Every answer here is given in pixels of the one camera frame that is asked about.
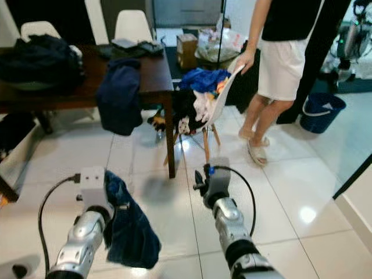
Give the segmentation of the person right hand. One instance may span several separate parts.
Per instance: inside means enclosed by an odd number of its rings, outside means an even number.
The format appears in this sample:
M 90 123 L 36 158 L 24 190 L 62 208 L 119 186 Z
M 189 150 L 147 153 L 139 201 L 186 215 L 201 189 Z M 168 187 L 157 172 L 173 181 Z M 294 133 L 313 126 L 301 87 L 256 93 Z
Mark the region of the person right hand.
M 256 49 L 250 48 L 246 49 L 244 53 L 241 53 L 237 56 L 236 62 L 236 72 L 240 72 L 240 74 L 246 74 L 247 71 L 253 66 L 255 63 L 255 53 Z

